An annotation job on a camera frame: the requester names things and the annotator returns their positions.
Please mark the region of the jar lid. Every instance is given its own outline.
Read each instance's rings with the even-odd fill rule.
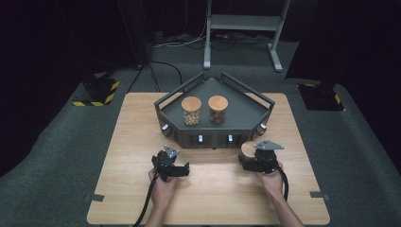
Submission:
[[[209,107],[215,111],[224,111],[228,106],[228,100],[224,96],[212,96],[208,103]]]
[[[201,108],[201,100],[195,96],[188,96],[183,99],[181,106],[188,112],[195,112]]]

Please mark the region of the human hand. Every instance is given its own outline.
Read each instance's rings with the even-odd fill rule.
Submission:
[[[278,165],[282,168],[283,164],[278,162]],[[255,172],[260,182],[268,195],[274,198],[283,198],[283,178],[279,171],[275,170],[270,174],[262,172]]]
[[[156,170],[153,168],[149,173],[149,179],[152,181]],[[168,178],[167,182],[163,181],[160,177],[157,178],[156,183],[151,193],[151,199],[154,206],[161,209],[166,209],[174,196],[175,187],[178,178]]]

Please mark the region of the glass jar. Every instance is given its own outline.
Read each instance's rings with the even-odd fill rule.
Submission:
[[[183,99],[181,106],[185,125],[198,125],[201,119],[201,100],[195,96],[188,96]]]
[[[212,96],[208,101],[210,109],[210,121],[220,124],[225,120],[225,111],[228,100],[224,96]]]

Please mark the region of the dark background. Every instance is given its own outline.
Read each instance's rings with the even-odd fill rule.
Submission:
[[[188,1],[186,26],[180,9],[184,0],[149,2],[151,10],[135,16],[145,16],[155,27],[131,31],[125,27],[115,0],[60,0],[59,5],[51,0],[16,0],[0,4],[4,82],[0,176],[29,154],[38,135],[88,73],[146,63],[139,61],[146,54],[144,50],[137,53],[142,41],[133,34],[156,29],[165,36],[184,31],[200,35],[206,1]],[[213,11],[265,15],[279,14],[281,7],[278,0],[216,0]],[[398,169],[400,14],[397,0],[292,0],[281,36],[282,41],[300,42],[287,77],[323,80],[332,77],[333,71],[340,72],[338,83],[354,98]]]

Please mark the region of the tabletop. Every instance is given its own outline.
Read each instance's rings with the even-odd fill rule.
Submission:
[[[267,225],[279,224],[270,199],[254,173],[238,161],[240,148],[180,148],[162,135],[154,102],[164,93],[129,93],[123,101],[113,137],[100,172],[87,220],[91,224],[133,224],[145,203],[150,184],[151,157],[164,145],[180,151],[176,166],[189,163],[166,213],[165,224]],[[288,204],[304,224],[330,221],[305,146],[284,94],[263,94],[275,101],[268,129],[253,141],[269,139],[284,146],[276,150],[288,175]],[[152,202],[142,223],[150,213]]]

